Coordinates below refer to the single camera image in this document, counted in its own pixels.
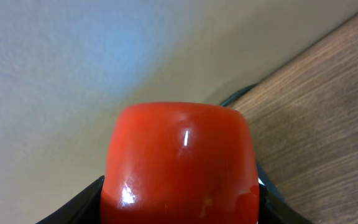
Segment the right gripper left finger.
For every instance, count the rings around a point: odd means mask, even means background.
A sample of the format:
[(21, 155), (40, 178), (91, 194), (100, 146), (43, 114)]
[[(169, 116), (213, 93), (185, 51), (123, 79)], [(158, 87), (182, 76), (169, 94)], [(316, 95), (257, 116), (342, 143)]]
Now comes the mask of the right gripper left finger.
[(100, 224), (102, 175), (58, 210), (37, 224)]

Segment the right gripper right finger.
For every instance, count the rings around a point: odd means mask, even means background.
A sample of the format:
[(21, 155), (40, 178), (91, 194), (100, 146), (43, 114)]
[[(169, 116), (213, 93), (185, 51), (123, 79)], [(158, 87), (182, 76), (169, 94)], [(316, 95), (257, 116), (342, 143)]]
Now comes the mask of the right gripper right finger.
[(258, 162), (257, 171), (260, 190), (258, 224), (313, 224), (286, 203)]

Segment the red yellow sauce bottle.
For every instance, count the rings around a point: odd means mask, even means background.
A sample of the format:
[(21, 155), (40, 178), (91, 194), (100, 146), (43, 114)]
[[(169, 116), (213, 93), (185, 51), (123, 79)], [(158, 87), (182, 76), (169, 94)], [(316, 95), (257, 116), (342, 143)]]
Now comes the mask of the red yellow sauce bottle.
[(100, 219), (257, 223), (258, 173), (243, 115), (200, 103), (124, 109), (106, 159)]

